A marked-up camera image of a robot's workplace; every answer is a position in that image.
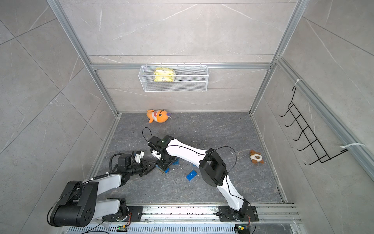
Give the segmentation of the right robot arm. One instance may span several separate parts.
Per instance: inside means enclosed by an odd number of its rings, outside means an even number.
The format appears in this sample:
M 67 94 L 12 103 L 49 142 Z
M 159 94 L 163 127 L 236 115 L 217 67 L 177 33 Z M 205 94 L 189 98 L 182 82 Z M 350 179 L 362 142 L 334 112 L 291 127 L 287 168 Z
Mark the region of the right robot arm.
M 192 163 L 199 168 L 205 183 L 216 187 L 226 199 L 232 211 L 233 217 L 231 219 L 240 221 L 244 221 L 246 218 L 250 219 L 249 211 L 254 212 L 253 207 L 232 184 L 229 177 L 231 171 L 227 169 L 224 160 L 218 154 L 220 149 L 232 150 L 233 148 L 222 146 L 217 149 L 197 149 L 169 135 L 163 138 L 152 135 L 147 143 L 151 154 L 157 158 L 157 166 L 162 171 L 166 171 L 176 159 Z

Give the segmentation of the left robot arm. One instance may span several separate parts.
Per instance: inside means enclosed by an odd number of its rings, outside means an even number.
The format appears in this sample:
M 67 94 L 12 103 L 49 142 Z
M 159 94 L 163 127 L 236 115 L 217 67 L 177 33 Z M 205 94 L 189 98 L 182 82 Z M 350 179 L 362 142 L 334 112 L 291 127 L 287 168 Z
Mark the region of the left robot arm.
M 47 213 L 47 223 L 53 227 L 85 227 L 93 219 L 130 220 L 130 210 L 125 199 L 98 201 L 97 197 L 124 186 L 132 176 L 147 175 L 155 166 L 156 162 L 143 159 L 140 151 L 112 155 L 109 170 L 105 174 L 87 181 L 73 180 L 66 184 L 60 198 Z

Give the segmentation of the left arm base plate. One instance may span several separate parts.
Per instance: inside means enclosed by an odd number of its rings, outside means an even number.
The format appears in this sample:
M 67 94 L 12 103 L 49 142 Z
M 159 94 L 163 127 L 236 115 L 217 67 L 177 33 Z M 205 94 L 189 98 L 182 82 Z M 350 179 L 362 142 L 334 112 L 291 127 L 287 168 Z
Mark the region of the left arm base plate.
M 101 221 L 104 222 L 139 222 L 143 213 L 143 206 L 127 206 L 121 208 L 115 214 L 104 216 Z

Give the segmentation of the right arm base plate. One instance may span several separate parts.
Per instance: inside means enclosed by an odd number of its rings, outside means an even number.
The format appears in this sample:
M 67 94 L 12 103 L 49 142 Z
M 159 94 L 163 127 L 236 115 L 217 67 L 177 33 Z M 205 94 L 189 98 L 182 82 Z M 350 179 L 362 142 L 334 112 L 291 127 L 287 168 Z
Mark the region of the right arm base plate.
M 215 213 L 220 221 L 259 221 L 257 209 L 255 206 L 247 206 L 244 211 L 237 211 L 229 206 L 219 206 L 218 212 Z

